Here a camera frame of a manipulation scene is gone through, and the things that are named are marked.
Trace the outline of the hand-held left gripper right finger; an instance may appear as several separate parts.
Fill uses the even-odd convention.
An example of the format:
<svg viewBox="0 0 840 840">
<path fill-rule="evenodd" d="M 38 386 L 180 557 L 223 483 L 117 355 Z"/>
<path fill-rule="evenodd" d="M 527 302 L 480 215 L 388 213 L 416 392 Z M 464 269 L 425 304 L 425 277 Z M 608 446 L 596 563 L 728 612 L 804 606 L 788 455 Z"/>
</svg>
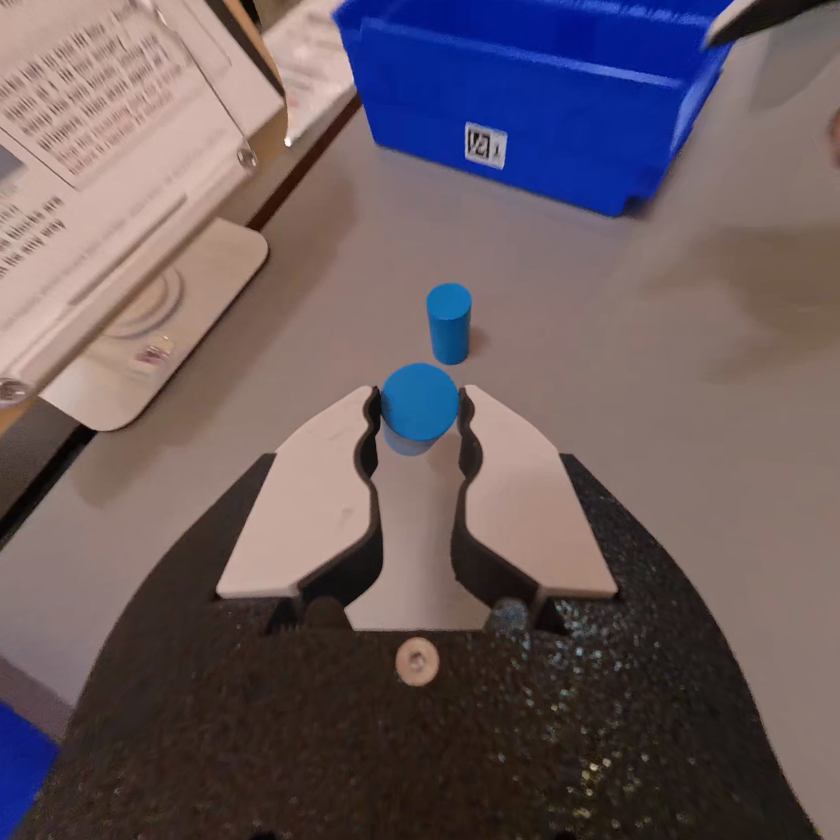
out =
<svg viewBox="0 0 840 840">
<path fill-rule="evenodd" d="M 559 450 L 477 385 L 459 392 L 455 578 L 483 603 L 618 593 Z"/>
</svg>

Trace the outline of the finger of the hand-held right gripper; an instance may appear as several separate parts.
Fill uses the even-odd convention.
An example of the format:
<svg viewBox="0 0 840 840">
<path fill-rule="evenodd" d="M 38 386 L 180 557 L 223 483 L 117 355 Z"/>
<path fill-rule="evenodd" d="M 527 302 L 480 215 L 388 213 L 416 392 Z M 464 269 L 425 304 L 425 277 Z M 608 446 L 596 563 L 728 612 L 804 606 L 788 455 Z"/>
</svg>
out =
<svg viewBox="0 0 840 840">
<path fill-rule="evenodd" d="M 710 24 L 702 48 L 728 45 L 785 24 L 823 5 L 824 1 L 732 1 Z"/>
</svg>

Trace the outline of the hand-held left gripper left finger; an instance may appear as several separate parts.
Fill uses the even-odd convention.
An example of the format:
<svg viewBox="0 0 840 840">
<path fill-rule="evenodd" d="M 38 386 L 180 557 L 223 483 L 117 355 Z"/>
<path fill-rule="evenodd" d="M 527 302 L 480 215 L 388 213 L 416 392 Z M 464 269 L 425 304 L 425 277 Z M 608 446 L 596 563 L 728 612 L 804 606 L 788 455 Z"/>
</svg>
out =
<svg viewBox="0 0 840 840">
<path fill-rule="evenodd" d="M 372 481 L 380 423 L 380 390 L 363 385 L 275 450 L 218 580 L 220 598 L 352 603 L 372 587 L 383 566 Z"/>
</svg>

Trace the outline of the blue wooden cylinder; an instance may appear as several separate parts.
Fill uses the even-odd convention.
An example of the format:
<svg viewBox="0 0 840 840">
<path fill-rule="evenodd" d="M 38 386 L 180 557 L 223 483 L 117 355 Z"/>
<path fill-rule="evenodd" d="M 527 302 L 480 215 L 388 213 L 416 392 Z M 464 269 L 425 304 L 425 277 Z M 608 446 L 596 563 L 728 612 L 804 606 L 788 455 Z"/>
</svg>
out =
<svg viewBox="0 0 840 840">
<path fill-rule="evenodd" d="M 469 290 L 448 282 L 430 290 L 426 298 L 432 350 L 441 364 L 456 365 L 469 354 L 469 331 L 473 299 Z"/>
<path fill-rule="evenodd" d="M 404 365 L 381 388 L 384 438 L 399 455 L 425 454 L 452 427 L 458 409 L 458 388 L 431 364 Z"/>
</svg>

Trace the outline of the blue plastic bin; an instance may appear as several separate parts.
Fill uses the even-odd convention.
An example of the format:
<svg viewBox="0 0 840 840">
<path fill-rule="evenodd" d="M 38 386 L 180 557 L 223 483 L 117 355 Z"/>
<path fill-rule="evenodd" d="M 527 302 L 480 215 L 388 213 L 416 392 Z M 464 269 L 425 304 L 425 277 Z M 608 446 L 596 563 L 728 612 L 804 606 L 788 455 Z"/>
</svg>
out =
<svg viewBox="0 0 840 840">
<path fill-rule="evenodd" d="M 374 141 L 608 217 L 645 203 L 728 57 L 716 1 L 350 1 Z"/>
<path fill-rule="evenodd" d="M 59 747 L 11 708 L 1 705 L 1 838 L 10 838 L 32 805 Z"/>
</svg>

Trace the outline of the white stand base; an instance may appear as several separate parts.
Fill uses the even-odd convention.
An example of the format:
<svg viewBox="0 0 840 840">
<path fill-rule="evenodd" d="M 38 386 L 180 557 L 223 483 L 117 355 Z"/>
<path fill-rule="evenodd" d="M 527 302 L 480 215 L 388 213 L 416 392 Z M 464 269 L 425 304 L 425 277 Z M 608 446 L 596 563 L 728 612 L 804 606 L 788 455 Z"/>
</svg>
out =
<svg viewBox="0 0 840 840">
<path fill-rule="evenodd" d="M 266 263 L 255 230 L 216 219 L 41 393 L 97 433 L 134 422 Z"/>
</svg>

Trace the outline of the laminated paper sheet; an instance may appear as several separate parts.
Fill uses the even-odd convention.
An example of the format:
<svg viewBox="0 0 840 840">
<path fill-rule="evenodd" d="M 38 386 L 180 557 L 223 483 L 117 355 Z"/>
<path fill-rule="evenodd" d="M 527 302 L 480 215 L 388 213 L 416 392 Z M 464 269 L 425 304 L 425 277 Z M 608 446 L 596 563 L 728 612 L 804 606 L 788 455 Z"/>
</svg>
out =
<svg viewBox="0 0 840 840">
<path fill-rule="evenodd" d="M 262 33 L 279 71 L 290 148 L 354 93 L 350 60 L 333 15 L 341 1 L 284 2 L 283 15 Z"/>
</svg>

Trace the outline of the printed instruction sheet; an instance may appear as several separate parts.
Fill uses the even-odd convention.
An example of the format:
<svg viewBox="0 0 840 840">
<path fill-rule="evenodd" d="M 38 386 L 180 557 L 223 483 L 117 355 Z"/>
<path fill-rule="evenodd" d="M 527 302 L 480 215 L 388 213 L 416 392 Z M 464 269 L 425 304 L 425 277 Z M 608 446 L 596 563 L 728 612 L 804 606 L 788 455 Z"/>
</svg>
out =
<svg viewBox="0 0 840 840">
<path fill-rule="evenodd" d="M 1 3 L 2 409 L 257 167 L 278 89 L 224 2 Z"/>
</svg>

